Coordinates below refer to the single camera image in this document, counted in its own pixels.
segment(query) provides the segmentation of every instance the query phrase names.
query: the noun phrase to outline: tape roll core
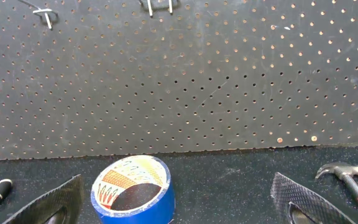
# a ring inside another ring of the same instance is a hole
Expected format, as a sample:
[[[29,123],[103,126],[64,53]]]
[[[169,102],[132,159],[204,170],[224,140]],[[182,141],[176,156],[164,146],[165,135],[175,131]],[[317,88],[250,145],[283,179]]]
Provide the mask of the tape roll core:
[[[170,171],[153,156],[123,158],[98,175],[91,203],[103,223],[169,223],[175,209]]]

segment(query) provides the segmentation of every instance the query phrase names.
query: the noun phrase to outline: printed label inside tape roll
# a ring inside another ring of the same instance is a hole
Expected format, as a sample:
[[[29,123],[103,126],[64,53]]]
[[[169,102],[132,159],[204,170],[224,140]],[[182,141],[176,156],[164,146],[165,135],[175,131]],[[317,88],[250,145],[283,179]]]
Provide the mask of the printed label inside tape roll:
[[[95,199],[107,211],[128,212],[147,206],[168,187],[164,167],[149,156],[121,159],[104,170],[95,184]]]

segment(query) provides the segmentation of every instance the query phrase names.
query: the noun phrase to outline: roll of tape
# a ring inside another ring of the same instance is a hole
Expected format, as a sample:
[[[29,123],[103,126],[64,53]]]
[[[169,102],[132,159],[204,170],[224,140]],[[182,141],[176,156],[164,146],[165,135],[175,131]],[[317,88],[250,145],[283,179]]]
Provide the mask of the roll of tape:
[[[175,210],[171,174],[156,157],[126,157],[99,174],[91,202],[102,223],[167,224]]]

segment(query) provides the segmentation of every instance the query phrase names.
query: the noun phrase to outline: claw hammer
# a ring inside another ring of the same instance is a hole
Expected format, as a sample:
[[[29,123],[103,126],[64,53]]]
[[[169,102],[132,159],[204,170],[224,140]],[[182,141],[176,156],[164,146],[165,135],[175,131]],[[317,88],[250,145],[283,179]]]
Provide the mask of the claw hammer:
[[[315,180],[324,174],[335,174],[339,180],[343,180],[358,201],[358,185],[352,178],[354,175],[358,175],[358,165],[352,166],[345,162],[325,164],[317,171]]]

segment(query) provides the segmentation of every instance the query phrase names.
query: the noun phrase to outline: hammer head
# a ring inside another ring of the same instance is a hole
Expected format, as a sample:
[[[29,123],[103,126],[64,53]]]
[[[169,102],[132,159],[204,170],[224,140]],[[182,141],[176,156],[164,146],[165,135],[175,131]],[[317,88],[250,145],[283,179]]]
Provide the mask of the hammer head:
[[[358,175],[358,165],[352,166],[345,162],[333,162],[325,164],[317,171],[315,179],[317,180],[324,174],[335,174],[339,177],[340,180],[342,180],[345,175],[349,175],[351,177],[353,177],[353,175]]]

